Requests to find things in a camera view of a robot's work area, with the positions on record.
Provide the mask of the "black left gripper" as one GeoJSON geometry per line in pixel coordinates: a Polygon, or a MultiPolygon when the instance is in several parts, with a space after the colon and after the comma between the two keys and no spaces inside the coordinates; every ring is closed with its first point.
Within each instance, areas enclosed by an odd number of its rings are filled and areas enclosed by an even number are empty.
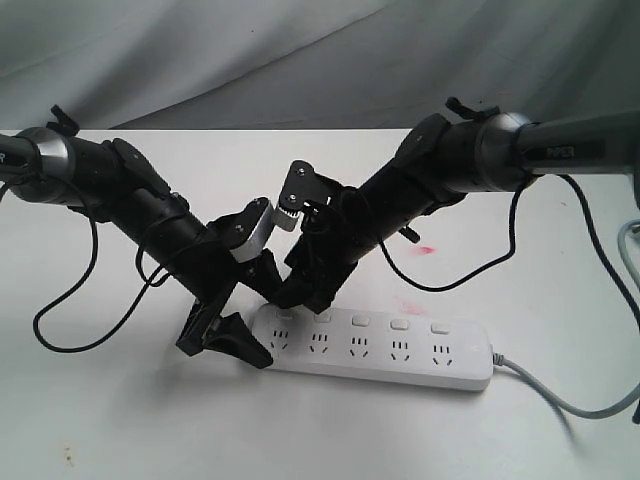
{"type": "Polygon", "coordinates": [[[224,317],[222,310],[241,283],[274,305],[292,305],[274,254],[269,249],[241,265],[223,243],[237,214],[207,224],[196,247],[179,257],[186,269],[177,279],[195,297],[186,323],[176,341],[185,354],[212,350],[232,356],[256,369],[273,364],[269,351],[254,337],[238,312],[224,317]]]}

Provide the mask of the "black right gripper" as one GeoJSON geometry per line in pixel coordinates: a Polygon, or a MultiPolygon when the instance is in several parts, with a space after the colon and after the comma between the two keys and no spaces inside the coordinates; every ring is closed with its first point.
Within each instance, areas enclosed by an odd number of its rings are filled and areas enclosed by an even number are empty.
{"type": "Polygon", "coordinates": [[[289,276],[272,303],[289,309],[303,305],[314,313],[327,310],[360,259],[385,238],[385,192],[334,187],[326,205],[304,209],[301,236],[285,259],[289,276]]]}

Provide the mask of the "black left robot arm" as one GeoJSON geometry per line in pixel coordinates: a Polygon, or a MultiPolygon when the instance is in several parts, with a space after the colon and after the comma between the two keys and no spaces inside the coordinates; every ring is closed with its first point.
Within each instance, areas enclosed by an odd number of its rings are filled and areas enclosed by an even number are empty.
{"type": "Polygon", "coordinates": [[[145,156],[123,139],[101,143],[79,137],[79,126],[59,106],[54,121],[1,138],[1,191],[30,203],[62,205],[85,216],[91,256],[80,279],[34,317],[38,341],[56,353],[94,349],[113,336],[108,331],[87,345],[61,347],[40,329],[44,315],[73,295],[93,272],[98,256],[97,226],[111,223],[136,246],[142,258],[157,262],[141,274],[147,292],[174,278],[194,297],[176,341],[186,355],[204,350],[233,356],[257,369],[272,365],[272,354],[254,337],[239,313],[221,314],[235,287],[243,284],[271,299],[282,284],[272,252],[265,245],[273,231],[273,207],[266,197],[251,200],[238,213],[201,222],[189,203],[173,191],[145,156]]]}

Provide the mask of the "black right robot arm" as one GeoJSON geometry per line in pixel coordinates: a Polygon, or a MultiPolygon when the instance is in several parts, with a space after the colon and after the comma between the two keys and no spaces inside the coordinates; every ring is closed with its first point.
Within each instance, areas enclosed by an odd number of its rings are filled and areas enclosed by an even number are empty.
{"type": "Polygon", "coordinates": [[[326,310],[359,260],[394,234],[410,241],[417,217],[470,193],[520,194],[544,175],[639,175],[635,111],[535,122],[496,107],[473,110],[456,98],[422,120],[392,158],[359,187],[290,165],[274,221],[301,234],[286,256],[288,277],[274,295],[281,307],[326,310]]]}

